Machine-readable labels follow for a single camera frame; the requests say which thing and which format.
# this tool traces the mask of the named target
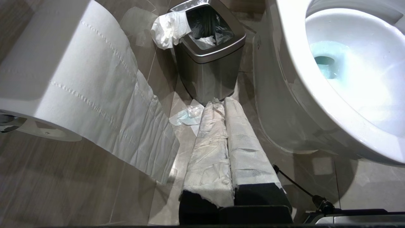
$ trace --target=toilet bowl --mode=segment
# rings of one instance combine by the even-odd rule
[[[405,1],[266,0],[254,39],[268,139],[405,164]]]

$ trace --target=toilet rim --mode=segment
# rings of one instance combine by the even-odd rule
[[[363,144],[398,163],[405,163],[405,138],[376,127],[341,98],[320,72],[309,47],[305,18],[312,0],[278,0],[277,7],[287,50],[309,94],[341,129]]]

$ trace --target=trash can lid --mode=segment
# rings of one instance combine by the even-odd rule
[[[184,48],[188,55],[197,63],[211,62],[227,56],[232,52],[238,50],[239,48],[243,47],[246,39],[246,33],[241,23],[219,0],[188,0],[169,9],[169,12],[189,12],[204,6],[212,7],[217,12],[217,14],[219,14],[222,19],[228,24],[234,36],[230,40],[206,50],[200,49],[192,41],[190,36],[187,35],[182,37],[180,39],[179,45]]]

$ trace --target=toilet paper roll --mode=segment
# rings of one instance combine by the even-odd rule
[[[163,183],[179,147],[127,37],[95,1],[43,3],[1,63],[0,110],[27,118],[24,132],[83,136]]]

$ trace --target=white toilet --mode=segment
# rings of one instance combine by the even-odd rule
[[[404,14],[404,0],[266,0],[254,85],[268,139],[405,164]]]

